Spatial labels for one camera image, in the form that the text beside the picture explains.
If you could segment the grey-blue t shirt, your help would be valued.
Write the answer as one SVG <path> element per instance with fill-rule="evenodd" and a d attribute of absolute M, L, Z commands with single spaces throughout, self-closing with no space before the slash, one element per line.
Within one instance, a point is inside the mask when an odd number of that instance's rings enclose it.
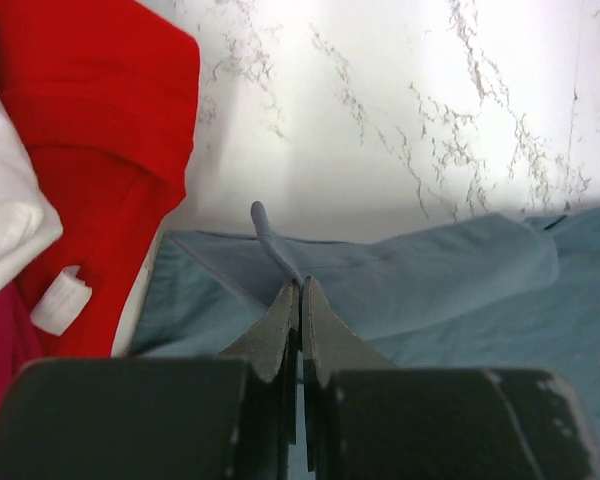
<path fill-rule="evenodd" d="M 600 207 L 513 221 L 488 215 L 376 243 L 255 232 L 166 234 L 134 355 L 217 353 L 288 281 L 317 280 L 345 324 L 400 366 L 550 368 L 576 388 L 600 438 Z"/>

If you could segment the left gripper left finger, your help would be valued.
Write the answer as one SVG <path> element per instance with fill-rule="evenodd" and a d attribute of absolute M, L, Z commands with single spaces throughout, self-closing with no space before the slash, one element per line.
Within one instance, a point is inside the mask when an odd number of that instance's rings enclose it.
<path fill-rule="evenodd" d="M 247 366 L 229 479 L 286 479 L 296 443 L 299 287 L 285 284 L 268 311 L 221 352 Z"/>

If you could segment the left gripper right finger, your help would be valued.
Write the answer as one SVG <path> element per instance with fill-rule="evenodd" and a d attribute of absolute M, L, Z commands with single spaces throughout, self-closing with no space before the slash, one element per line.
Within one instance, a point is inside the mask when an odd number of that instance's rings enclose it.
<path fill-rule="evenodd" d="M 393 369 L 395 364 L 336 315 L 322 285 L 313 277 L 306 278 L 302 287 L 300 330 L 307 466 L 311 472 L 325 475 L 328 415 L 324 396 L 331 376 L 342 370 Z"/>

